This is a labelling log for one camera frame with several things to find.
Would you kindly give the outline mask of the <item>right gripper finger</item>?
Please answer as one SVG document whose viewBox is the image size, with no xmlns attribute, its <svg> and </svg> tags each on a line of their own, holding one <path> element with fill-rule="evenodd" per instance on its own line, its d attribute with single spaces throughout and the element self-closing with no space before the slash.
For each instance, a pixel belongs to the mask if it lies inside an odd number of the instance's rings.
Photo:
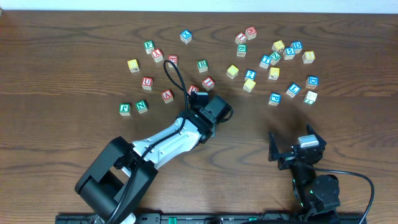
<svg viewBox="0 0 398 224">
<path fill-rule="evenodd" d="M 274 140 L 273 134 L 269 131 L 269 154 L 268 161 L 277 161 L 279 159 L 279 150 Z"/>
<path fill-rule="evenodd" d="M 326 146 L 326 141 L 311 127 L 310 124 L 306 125 L 306 130 L 308 135 L 314 135 L 316 137 L 320 147 Z"/>
</svg>

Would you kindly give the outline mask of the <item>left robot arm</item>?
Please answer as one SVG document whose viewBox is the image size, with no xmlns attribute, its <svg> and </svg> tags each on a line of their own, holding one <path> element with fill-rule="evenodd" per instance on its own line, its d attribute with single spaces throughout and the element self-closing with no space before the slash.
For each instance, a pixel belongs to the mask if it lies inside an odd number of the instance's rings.
<svg viewBox="0 0 398 224">
<path fill-rule="evenodd" d="M 134 211 L 158 170 L 181 153 L 204 144 L 217 124 L 228 121 L 232 107 L 207 93 L 187 96 L 174 123 L 143 140 L 110 141 L 75 185 L 75 192 L 105 223 L 135 223 Z"/>
</svg>

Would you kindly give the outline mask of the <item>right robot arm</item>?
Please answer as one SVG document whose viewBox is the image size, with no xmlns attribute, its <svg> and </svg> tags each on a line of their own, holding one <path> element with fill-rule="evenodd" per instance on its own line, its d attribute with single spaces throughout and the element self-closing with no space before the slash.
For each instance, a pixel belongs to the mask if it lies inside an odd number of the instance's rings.
<svg viewBox="0 0 398 224">
<path fill-rule="evenodd" d="M 291 151 L 280 153 L 272 133 L 269 133 L 268 161 L 276 161 L 279 170 L 292 174 L 295 198 L 302 209 L 297 219 L 312 223 L 340 223 L 336 207 L 340 206 L 339 181 L 334 175 L 317 175 L 314 164 L 323 157 L 326 141 L 308 124 L 307 135 L 298 138 Z"/>
</svg>

